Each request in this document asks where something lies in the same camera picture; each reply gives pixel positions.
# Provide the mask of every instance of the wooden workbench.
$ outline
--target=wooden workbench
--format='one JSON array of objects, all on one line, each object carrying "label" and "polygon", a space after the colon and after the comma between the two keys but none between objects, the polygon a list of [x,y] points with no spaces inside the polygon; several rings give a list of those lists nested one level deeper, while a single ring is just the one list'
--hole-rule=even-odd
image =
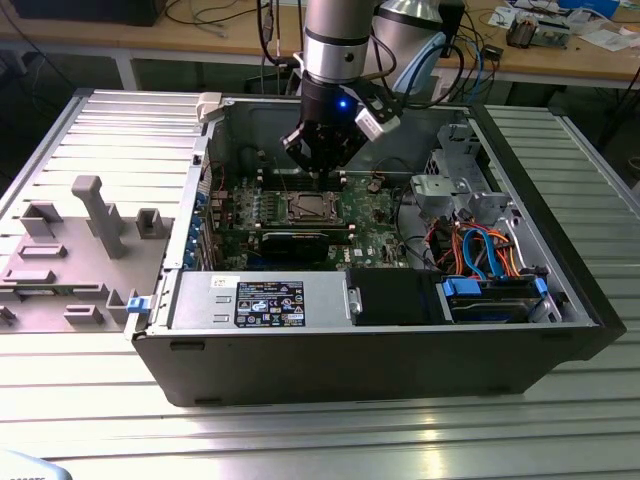
[{"label": "wooden workbench", "polygon": [[[221,3],[221,0],[193,1],[196,7],[201,8]],[[490,10],[502,2],[469,0],[468,3],[476,28],[483,36],[490,37],[486,42],[504,49],[496,76],[499,80],[625,87],[640,65],[640,52],[637,50],[625,49],[612,53],[576,37],[571,38],[566,49],[532,47],[520,50],[508,47],[506,30],[486,25]],[[209,16],[205,17],[228,16],[252,7],[251,0],[241,0],[231,8],[209,12]],[[9,10],[13,13],[12,7],[9,6]],[[297,10],[295,7],[282,7],[281,11],[282,53],[290,55],[299,50]],[[220,38],[192,25],[175,23],[164,15],[154,27],[24,20],[15,17],[15,13],[13,15],[18,26],[43,51],[114,58],[127,89],[137,87],[131,65],[134,58],[256,64],[261,56],[254,13],[226,22],[227,38]],[[176,5],[172,15],[190,21],[188,2],[185,0]],[[621,10],[614,20],[620,23],[638,22],[640,13]],[[0,18],[0,48],[30,49],[4,18]],[[466,63],[472,65],[472,59],[467,58]],[[438,63],[438,72],[450,73],[456,67],[456,58],[442,59]]]}]

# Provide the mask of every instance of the black plastic cover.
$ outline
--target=black plastic cover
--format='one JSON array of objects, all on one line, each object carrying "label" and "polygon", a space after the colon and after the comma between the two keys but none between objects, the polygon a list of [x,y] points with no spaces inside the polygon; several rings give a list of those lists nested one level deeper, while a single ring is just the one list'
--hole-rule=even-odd
[{"label": "black plastic cover", "polygon": [[402,268],[350,268],[348,288],[360,293],[354,325],[439,325],[444,314],[436,283],[441,275]]}]

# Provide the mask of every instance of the power cord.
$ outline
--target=power cord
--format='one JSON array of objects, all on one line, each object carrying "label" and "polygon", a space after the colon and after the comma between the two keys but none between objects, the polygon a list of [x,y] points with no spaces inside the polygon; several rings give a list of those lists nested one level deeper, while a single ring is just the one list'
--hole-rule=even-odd
[{"label": "power cord", "polygon": [[600,134],[600,137],[598,138],[598,142],[597,142],[597,147],[599,150],[602,151],[609,144],[609,142],[611,142],[611,140],[615,136],[620,126],[624,123],[627,116],[631,112],[633,112],[636,109],[636,107],[640,104],[640,90],[636,90],[636,92],[633,93],[632,96],[630,97],[630,100],[625,104],[625,100],[627,99],[627,96],[631,94],[633,90],[633,86],[635,85],[639,76],[640,76],[640,67],[638,67],[638,70],[636,71],[635,75],[633,76],[633,79],[629,83],[629,86],[627,87],[624,94],[618,101],[613,115],[611,116],[609,121],[605,124],[604,128],[602,129],[602,133]]},{"label": "power cord", "polygon": [[261,35],[261,32],[264,31],[263,30],[264,26],[262,23],[262,9],[266,7],[268,4],[262,6],[260,1],[261,0],[256,0],[256,8],[253,11],[256,12],[256,21],[258,24],[258,38],[260,39],[260,47],[262,48],[262,53],[264,54],[265,58],[275,66],[278,66],[278,65],[297,66],[298,61],[295,60],[293,57],[291,58],[280,57],[279,55],[277,55],[274,58],[271,55],[271,53],[269,53],[269,49],[267,48],[267,42],[265,41],[264,36]]},{"label": "power cord", "polygon": [[[458,55],[458,59],[460,60],[460,63],[458,64],[458,73],[456,74],[456,77],[454,78],[453,83],[445,93],[440,95],[435,100],[432,100],[427,103],[422,103],[422,104],[410,104],[409,98],[411,96],[411,89],[413,88],[413,84],[415,83],[416,78],[418,78],[418,74],[420,73],[422,66],[425,64],[425,62],[429,59],[429,57],[433,53],[443,50],[445,48],[451,48],[454,52],[456,52],[456,55]],[[438,105],[445,98],[447,98],[449,94],[451,94],[454,88],[456,88],[456,85],[460,81],[460,77],[462,77],[463,71],[464,71],[464,55],[462,54],[462,50],[460,50],[460,48],[457,45],[454,45],[452,43],[443,43],[441,45],[436,45],[435,47],[429,49],[427,53],[418,61],[418,65],[414,70],[413,74],[411,75],[411,79],[409,80],[409,85],[407,86],[407,90],[405,91],[404,97],[402,98],[402,103],[401,103],[402,108],[407,108],[409,110],[426,110],[427,108],[431,108],[434,105]]]},{"label": "power cord", "polygon": [[300,51],[304,50],[304,34],[303,34],[303,23],[302,23],[302,0],[298,0],[298,30],[300,33]]},{"label": "power cord", "polygon": [[[260,4],[260,0],[258,0],[258,6],[256,8],[252,8],[251,10],[245,10],[243,12],[239,12],[239,13],[235,13],[233,15],[229,15],[227,17],[224,18],[216,18],[214,20],[206,20],[206,21],[185,21],[185,20],[181,20],[179,18],[174,17],[173,15],[171,15],[171,9],[177,5],[178,3],[180,3],[182,0],[173,0],[170,4],[167,5],[167,7],[164,10],[164,16],[167,17],[169,20],[179,23],[181,25],[211,25],[214,23],[221,23],[221,22],[226,22],[227,20],[231,20],[233,18],[237,18],[240,17],[242,15],[246,15],[248,13],[253,13],[255,11],[259,11],[262,10],[264,8],[267,7],[267,4],[265,5],[261,5]],[[205,8],[203,10],[200,10],[198,12],[196,12],[196,15],[200,15],[201,13],[205,12],[205,11],[209,11],[209,10],[214,10],[217,8],[228,8],[231,5],[227,5],[226,7],[210,7],[210,8]]]},{"label": "power cord", "polygon": [[5,7],[3,2],[0,2],[0,10],[2,10],[2,13],[4,14],[5,18],[7,19],[7,21],[11,24],[11,26],[13,27],[13,29],[18,32],[18,34],[24,39],[25,42],[27,42],[29,45],[31,45],[31,48],[33,48],[36,52],[38,52],[40,55],[42,55],[45,59],[45,61],[51,66],[51,68],[53,68],[53,70],[58,74],[58,76],[60,76],[60,78],[62,80],[65,81],[65,83],[67,85],[69,85],[69,87],[72,90],[76,90],[76,85],[69,80],[69,78],[60,71],[60,69],[58,69],[58,67],[51,61],[49,60],[49,57],[47,57],[44,52],[42,50],[40,50],[38,48],[38,46],[33,43],[31,41],[31,39],[20,29],[20,27],[18,27],[18,25],[16,25],[16,23],[13,21],[13,19],[9,16],[9,13],[7,12],[7,8]]}]

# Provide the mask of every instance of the paper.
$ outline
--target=paper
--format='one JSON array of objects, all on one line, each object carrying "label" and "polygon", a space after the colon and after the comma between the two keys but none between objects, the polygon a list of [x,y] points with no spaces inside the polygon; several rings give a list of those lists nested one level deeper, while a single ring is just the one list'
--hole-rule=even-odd
[{"label": "paper", "polygon": [[619,33],[610,32],[609,30],[598,30],[597,32],[587,33],[586,35],[580,36],[580,38],[610,52],[617,52],[618,50],[627,48],[630,44],[629,38]]},{"label": "paper", "polygon": [[513,19],[516,18],[516,13],[519,11],[519,8],[496,7],[488,23],[494,27],[502,27],[508,30],[513,23]]}]

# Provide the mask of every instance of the black cable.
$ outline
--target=black cable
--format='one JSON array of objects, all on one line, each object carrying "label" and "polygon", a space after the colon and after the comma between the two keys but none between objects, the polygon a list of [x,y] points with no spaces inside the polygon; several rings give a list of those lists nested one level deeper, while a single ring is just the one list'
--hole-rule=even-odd
[{"label": "black cable", "polygon": [[[456,74],[456,77],[453,80],[453,83],[449,87],[449,90],[447,90],[445,93],[440,95],[440,97],[438,97],[437,99],[432,100],[430,102],[427,102],[424,104],[410,105],[409,98],[411,96],[411,89],[413,88],[413,84],[415,83],[416,78],[418,78],[418,74],[420,73],[422,66],[429,59],[429,57],[431,57],[433,53],[443,50],[445,48],[451,48],[454,52],[456,52],[456,54],[458,55],[458,59],[460,60],[460,64],[458,65],[458,73]],[[411,75],[411,79],[409,80],[409,85],[407,86],[407,90],[404,93],[404,97],[402,99],[402,103],[401,103],[402,108],[408,108],[410,110],[426,110],[427,108],[433,107],[434,105],[438,105],[445,98],[447,98],[449,94],[453,91],[453,89],[456,87],[456,85],[460,81],[460,77],[462,76],[463,71],[464,71],[464,55],[462,54],[462,50],[460,50],[460,48],[457,45],[454,45],[452,43],[443,43],[441,45],[436,45],[435,47],[429,49],[427,53],[420,59],[415,71]]]},{"label": "black cable", "polygon": [[[242,15],[246,15],[248,13],[253,13],[255,11],[258,10],[258,8],[252,8],[251,10],[245,10],[243,12],[239,12],[239,13],[235,13],[233,15],[229,15],[228,17],[224,17],[224,18],[216,18],[214,20],[207,20],[206,22],[194,22],[194,21],[190,21],[190,22],[186,22],[184,20],[180,20],[179,18],[176,18],[174,16],[171,15],[170,10],[173,6],[175,6],[176,4],[180,3],[182,0],[173,0],[173,2],[171,2],[169,5],[167,5],[167,8],[165,8],[164,10],[164,16],[167,17],[169,20],[179,23],[181,25],[210,25],[212,23],[220,23],[220,22],[226,22],[227,20],[231,20],[232,18],[237,18],[240,17]],[[266,8],[267,4],[264,5],[260,5],[259,10],[261,11],[262,9]],[[197,15],[199,15],[200,13],[204,12],[204,11],[208,11],[208,10],[212,10],[211,9],[203,9],[200,10],[199,12],[197,12]]]},{"label": "black cable", "polygon": [[[470,40],[473,40],[473,42],[476,44],[476,48],[478,49],[478,52],[480,53],[480,55],[482,55],[482,51],[484,50],[484,47],[485,47],[484,38],[482,37],[482,34],[478,32],[478,29],[476,28],[476,25],[473,22],[473,18],[471,18],[471,15],[469,15],[469,13],[466,10],[464,11],[464,15],[467,17],[467,20],[469,20],[470,27],[467,27],[466,25],[461,24],[460,28],[464,28],[465,30],[469,30],[471,33],[473,33],[473,39],[467,37],[466,35],[464,35],[464,37],[467,37]],[[464,79],[462,86],[459,87],[458,90],[453,94],[454,96],[462,94],[461,98],[464,98],[464,96],[467,94],[467,91],[466,91],[467,83],[469,82],[471,78],[471,74],[475,71],[476,65],[478,64],[479,61],[480,61],[480,58],[478,58],[476,54],[474,54],[473,65],[469,69],[469,73],[467,74],[467,77]]]},{"label": "black cable", "polygon": [[60,76],[60,78],[62,78],[65,81],[65,83],[69,85],[69,87],[71,87],[72,90],[76,90],[77,88],[76,85],[71,80],[69,80],[69,78],[67,78],[67,76],[64,73],[62,73],[51,60],[49,60],[49,57],[47,57],[44,54],[44,52],[40,50],[38,46],[35,43],[33,43],[31,39],[22,30],[20,30],[20,28],[15,24],[13,19],[7,13],[7,9],[4,6],[3,2],[0,2],[0,10],[2,10],[2,13],[4,14],[7,21],[11,24],[11,26],[15,29],[15,31],[18,32],[18,34],[24,39],[24,41],[27,42],[29,45],[31,45],[31,48],[33,48],[36,52],[38,52],[40,55],[44,57],[44,60],[51,66],[51,68],[53,68],[53,70]]},{"label": "black cable", "polygon": [[406,168],[407,172],[412,173],[414,175],[416,174],[415,170],[411,168],[411,166],[409,166],[409,164],[400,157],[384,157],[381,160],[378,160],[378,162],[371,169],[371,173],[376,172],[380,167],[380,165],[382,165],[384,162],[389,160],[395,160],[396,162],[402,164],[402,166]]},{"label": "black cable", "polygon": [[633,76],[633,79],[631,80],[631,83],[629,83],[629,86],[627,87],[627,89],[625,90],[624,94],[622,95],[622,98],[618,102],[618,108],[620,108],[620,105],[622,105],[622,102],[624,102],[624,99],[627,98],[627,95],[629,95],[629,93],[633,89],[633,86],[635,85],[636,81],[638,80],[638,76],[639,75],[640,75],[640,67],[638,67],[638,70],[636,70],[636,74]]},{"label": "black cable", "polygon": [[[458,38],[460,38],[461,40],[465,40],[468,39],[471,42],[474,42],[474,40],[471,37],[468,37],[466,35],[456,35]],[[467,53],[471,54],[471,52],[469,52],[469,45],[468,43],[465,41],[465,47],[467,50]],[[459,85],[456,89],[455,92],[452,93],[453,97],[457,97],[458,95],[460,95],[461,100],[464,100],[464,96],[468,93],[467,92],[467,83],[469,82],[469,80],[471,79],[471,75],[473,74],[473,72],[476,70],[476,65],[478,64],[478,61],[480,59],[477,57],[477,54],[474,52],[473,53],[473,65],[471,66],[471,68],[469,68],[469,73],[467,73],[467,76],[465,77],[464,81],[462,82],[462,85]]]},{"label": "black cable", "polygon": [[500,61],[498,60],[497,64],[496,62],[494,62],[493,60],[491,60],[491,75],[489,75],[487,78],[485,78],[482,82],[480,82],[479,85],[482,85],[483,82],[487,82],[489,81],[489,87],[485,88],[484,90],[482,90],[481,92],[479,92],[478,94],[482,94],[484,92],[487,92],[487,94],[484,97],[484,103],[487,103],[487,100],[489,100],[489,96],[491,95],[491,90],[493,90],[493,85],[495,84],[496,81],[496,72],[500,69]]},{"label": "black cable", "polygon": [[265,58],[275,66],[286,64],[286,62],[282,58],[280,57],[274,58],[269,53],[269,49],[267,48],[267,42],[262,36],[262,8],[264,7],[261,7],[260,1],[261,0],[256,0],[256,8],[253,11],[256,12],[256,20],[258,24],[258,38],[260,39],[260,48],[262,48],[262,53],[264,54]]},{"label": "black cable", "polygon": [[409,239],[413,237],[409,237],[408,239],[405,240],[404,238],[402,238],[402,234],[400,233],[400,207],[402,206],[402,199],[404,198],[405,193],[407,193],[407,191],[410,189],[411,189],[411,182],[407,183],[407,185],[402,189],[402,193],[400,193],[400,197],[398,198],[398,206],[396,207],[396,210],[394,213],[394,225],[395,225],[396,233],[398,234],[400,241],[404,244],[404,248],[407,250],[407,252],[411,253],[413,256],[422,260],[422,263],[426,265],[427,261],[422,257],[422,255],[420,255],[418,252],[416,252],[413,248],[411,248],[406,243],[409,241]]},{"label": "black cable", "polygon": [[[26,97],[28,97],[29,99],[31,99],[31,105],[33,106],[33,108],[40,114],[42,115],[45,119],[49,120],[49,121],[53,121],[56,119],[56,116],[60,113],[60,111],[62,110],[62,108],[58,105],[56,105],[55,103],[53,103],[51,100],[49,100],[46,97],[43,97],[42,95],[39,95],[33,91],[27,91],[25,89],[25,86],[20,82],[21,78],[24,78],[27,76],[27,74],[23,74],[23,75],[19,75],[17,74],[13,68],[11,67],[11,65],[9,65],[6,60],[4,58],[2,58],[2,56],[0,56],[0,62],[2,62],[4,68],[12,75],[12,81],[15,80],[16,83],[18,84],[18,88],[20,89],[20,91],[22,92],[22,94]],[[51,109],[54,110],[54,114],[48,114],[46,112],[44,112],[40,107],[38,107],[38,105],[36,104],[35,100],[39,100],[43,103],[45,103],[48,107],[50,107]]]},{"label": "black cable", "polygon": [[302,33],[302,0],[298,0],[298,28],[300,30],[300,51],[304,50],[304,35]]},{"label": "black cable", "polygon": [[[383,72],[383,68],[382,68],[382,59],[380,58],[380,48],[378,47],[378,43],[377,42],[373,42],[373,51],[376,55],[376,64],[378,65],[378,71],[379,72]],[[387,83],[387,78],[386,77],[380,77],[380,81],[382,82],[382,86],[384,87],[385,91],[387,92],[387,95],[389,95],[391,98],[394,98],[393,95],[393,91],[391,90],[391,88],[389,88],[389,84]]]},{"label": "black cable", "polygon": [[384,77],[388,77],[389,75],[391,75],[396,68],[398,68],[398,59],[396,58],[396,56],[394,55],[394,53],[391,51],[391,49],[384,44],[384,42],[382,42],[382,40],[380,40],[378,37],[376,37],[376,34],[373,30],[373,28],[371,29],[371,40],[373,41],[375,47],[375,51],[376,53],[376,60],[379,59],[380,57],[380,51],[378,50],[378,47],[382,48],[385,53],[389,56],[389,58],[391,59],[391,67],[389,67],[387,70],[382,70],[382,61],[380,61],[378,63],[378,73],[374,74],[374,75],[369,75],[369,76],[365,76],[365,78],[368,78],[369,80],[376,80],[378,78],[384,78]]},{"label": "black cable", "polygon": [[640,90],[637,90],[634,94],[632,94],[631,100],[627,102],[625,105],[624,102],[627,96],[632,92],[633,86],[635,85],[638,77],[640,76],[640,67],[636,70],[636,74],[633,76],[633,79],[629,83],[629,86],[625,90],[624,94],[620,98],[619,102],[616,105],[616,108],[609,118],[609,120],[605,123],[604,128],[602,129],[602,133],[598,138],[597,146],[598,149],[602,150],[606,147],[609,142],[613,139],[616,132],[620,128],[620,126],[624,123],[627,115],[635,110],[640,103]]},{"label": "black cable", "polygon": [[[276,2],[276,49],[280,55],[280,0]],[[276,95],[280,95],[280,67],[276,65]]]}]

